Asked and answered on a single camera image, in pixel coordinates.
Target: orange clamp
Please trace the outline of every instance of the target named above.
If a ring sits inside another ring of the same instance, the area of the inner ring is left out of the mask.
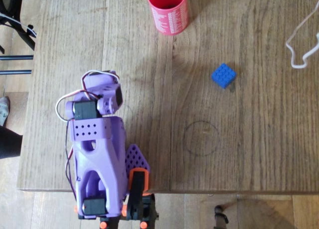
[[[149,189],[149,177],[150,173],[145,168],[133,168],[130,170],[130,177],[129,177],[129,190],[132,188],[132,181],[133,181],[133,174],[134,172],[144,172],[144,192]]]
[[[128,211],[128,205],[123,205],[122,216],[126,217]]]
[[[100,229],[106,229],[108,227],[108,224],[106,222],[100,223]]]
[[[147,229],[148,228],[147,222],[141,222],[140,227],[141,229]]]

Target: wooden floor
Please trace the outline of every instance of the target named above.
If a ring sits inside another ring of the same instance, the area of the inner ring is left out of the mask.
[[[37,4],[23,0],[21,20],[36,29]],[[32,53],[11,29],[0,26],[0,44],[9,54]],[[32,69],[32,61],[1,62],[0,70]],[[6,126],[23,134],[30,77],[1,76],[0,94],[10,98]],[[70,193],[22,192],[16,190],[19,158],[0,160],[0,229],[98,228],[98,221],[80,221],[73,212]],[[319,196],[242,196],[158,194],[160,218],[157,229],[211,229],[216,205],[225,205],[228,229],[318,229]],[[137,229],[134,222],[121,222],[122,229]]]

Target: purple robot arm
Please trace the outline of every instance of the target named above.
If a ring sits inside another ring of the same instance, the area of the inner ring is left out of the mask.
[[[141,220],[149,223],[147,228],[154,228],[158,217],[154,195],[143,197],[144,182],[142,187],[139,185],[145,175],[134,172],[132,189],[128,190],[130,170],[150,171],[150,166],[136,145],[126,152],[123,120],[111,116],[123,103],[121,86],[116,78],[102,73],[86,76],[84,83],[86,90],[98,97],[80,92],[65,104],[73,142],[79,218],[100,217],[108,229],[117,228],[119,219]],[[122,209],[127,195],[130,197],[125,218]],[[149,207],[151,214],[143,215],[143,207]],[[134,215],[133,209],[140,212]]]

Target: red cup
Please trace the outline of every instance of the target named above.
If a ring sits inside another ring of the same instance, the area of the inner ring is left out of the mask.
[[[187,0],[149,0],[149,3],[159,32],[176,35],[187,27]]]

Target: white cable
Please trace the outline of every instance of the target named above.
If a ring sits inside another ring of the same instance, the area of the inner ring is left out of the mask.
[[[85,92],[85,93],[88,93],[88,94],[93,95],[94,97],[97,97],[94,93],[91,93],[91,92],[88,92],[88,91],[86,91],[86,90],[80,89],[80,90],[76,90],[76,91],[74,91],[74,92],[68,93],[68,94],[66,94],[66,95],[64,95],[64,96],[62,96],[62,97],[60,97],[60,98],[58,99],[58,101],[56,102],[56,104],[55,104],[55,113],[56,113],[56,115],[59,117],[59,119],[61,119],[63,122],[67,123],[68,120],[65,119],[65,118],[63,118],[63,117],[60,115],[60,113],[59,113],[58,106],[59,106],[60,102],[61,102],[63,99],[65,99],[65,98],[74,96],[74,95],[76,95],[76,94],[78,94],[78,93],[82,93],[82,92]]]
[[[293,34],[290,36],[290,38],[287,40],[286,42],[286,47],[291,51],[291,54],[292,54],[292,57],[291,57],[291,66],[293,68],[305,68],[307,66],[307,58],[309,56],[311,56],[312,54],[314,54],[318,49],[319,49],[319,33],[317,33],[317,40],[318,40],[318,43],[317,45],[311,49],[310,51],[308,51],[304,56],[303,56],[303,61],[304,61],[304,64],[302,65],[296,65],[295,64],[295,51],[294,49],[289,45],[290,41],[295,37],[297,31],[301,28],[301,26],[304,25],[304,23],[318,10],[319,8],[319,1],[315,7],[315,9],[297,26],[297,28],[294,30]]]
[[[12,20],[12,21],[14,21],[14,22],[16,22],[16,23],[21,24],[21,26],[24,26],[24,27],[26,27],[27,29],[29,29],[29,30],[31,31],[31,33],[36,37],[36,33],[35,33],[31,28],[29,28],[28,26],[25,26],[24,24],[22,24],[22,23],[19,22],[18,20],[15,20],[14,18],[11,18],[11,17],[9,17],[9,16],[6,16],[6,15],[3,14],[3,13],[0,13],[0,16],[5,17],[5,18],[10,19],[10,20]]]
[[[83,76],[81,77],[81,84],[82,84],[82,89],[83,89],[83,90],[86,90],[84,78],[85,78],[87,75],[89,75],[90,73],[107,74],[107,75],[110,75],[110,76],[112,76],[112,77],[115,77],[118,82],[120,81],[119,76],[117,76],[117,75],[114,74],[114,73],[111,73],[111,72],[103,72],[103,71],[98,71],[98,70],[89,70],[89,71],[87,71],[85,74],[83,74]],[[85,95],[86,95],[86,97],[87,97],[89,100],[91,99],[88,93],[85,92]]]

